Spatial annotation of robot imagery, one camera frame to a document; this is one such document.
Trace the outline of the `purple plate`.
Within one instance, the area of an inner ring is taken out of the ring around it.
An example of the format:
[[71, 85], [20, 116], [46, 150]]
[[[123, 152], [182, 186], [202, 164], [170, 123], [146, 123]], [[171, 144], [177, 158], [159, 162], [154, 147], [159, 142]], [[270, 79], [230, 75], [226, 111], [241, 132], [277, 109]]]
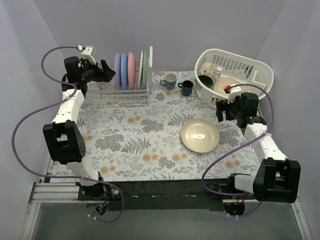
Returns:
[[121, 82], [121, 54], [120, 53], [116, 53], [115, 55], [114, 71], [115, 71], [115, 76], [114, 76], [115, 86], [117, 89], [121, 89], [122, 82]]

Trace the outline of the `blue plate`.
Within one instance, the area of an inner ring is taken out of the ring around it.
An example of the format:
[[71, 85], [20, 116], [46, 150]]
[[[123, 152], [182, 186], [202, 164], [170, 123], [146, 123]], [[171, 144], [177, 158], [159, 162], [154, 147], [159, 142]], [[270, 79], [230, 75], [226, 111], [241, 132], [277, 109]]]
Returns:
[[120, 60], [120, 78], [121, 88], [126, 90], [128, 88], [128, 55], [126, 53], [121, 54]]

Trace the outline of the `pink plate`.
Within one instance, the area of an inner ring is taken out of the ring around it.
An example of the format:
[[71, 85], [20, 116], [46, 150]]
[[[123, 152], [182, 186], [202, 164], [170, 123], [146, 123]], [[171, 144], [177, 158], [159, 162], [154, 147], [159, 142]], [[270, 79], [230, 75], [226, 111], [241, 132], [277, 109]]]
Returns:
[[132, 52], [128, 54], [128, 88], [134, 89], [136, 84], [136, 59]]

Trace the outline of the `cream plate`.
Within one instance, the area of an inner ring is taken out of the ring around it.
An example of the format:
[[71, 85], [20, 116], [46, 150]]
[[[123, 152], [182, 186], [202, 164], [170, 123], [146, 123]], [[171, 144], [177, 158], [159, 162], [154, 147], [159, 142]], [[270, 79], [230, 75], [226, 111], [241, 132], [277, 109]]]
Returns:
[[181, 128], [180, 137], [189, 150], [200, 154], [211, 152], [220, 141], [217, 127], [201, 118], [187, 121]]

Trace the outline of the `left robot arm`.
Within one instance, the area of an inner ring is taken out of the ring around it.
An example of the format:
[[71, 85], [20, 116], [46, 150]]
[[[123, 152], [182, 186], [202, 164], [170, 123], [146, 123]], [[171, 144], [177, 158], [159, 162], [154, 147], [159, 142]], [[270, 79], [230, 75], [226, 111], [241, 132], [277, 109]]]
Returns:
[[101, 174], [84, 160], [86, 144], [77, 126], [77, 119], [88, 90], [88, 83], [108, 83], [115, 76], [105, 60], [93, 63], [71, 56], [64, 59], [66, 74], [62, 77], [62, 100], [55, 118], [43, 126], [45, 142], [53, 161], [71, 170], [77, 177], [76, 185], [85, 195], [101, 200], [106, 187]]

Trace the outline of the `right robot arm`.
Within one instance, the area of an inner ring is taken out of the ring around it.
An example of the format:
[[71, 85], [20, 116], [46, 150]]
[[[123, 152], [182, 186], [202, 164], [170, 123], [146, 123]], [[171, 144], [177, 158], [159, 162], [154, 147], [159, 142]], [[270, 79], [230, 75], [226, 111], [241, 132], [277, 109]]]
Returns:
[[258, 201], [293, 203], [297, 199], [301, 166], [282, 153], [268, 134], [266, 121], [257, 115], [258, 103], [255, 93], [238, 89], [231, 90], [228, 99], [216, 103], [218, 121], [236, 120], [260, 161], [256, 175], [232, 173], [228, 177], [227, 195], [237, 199], [246, 192]]

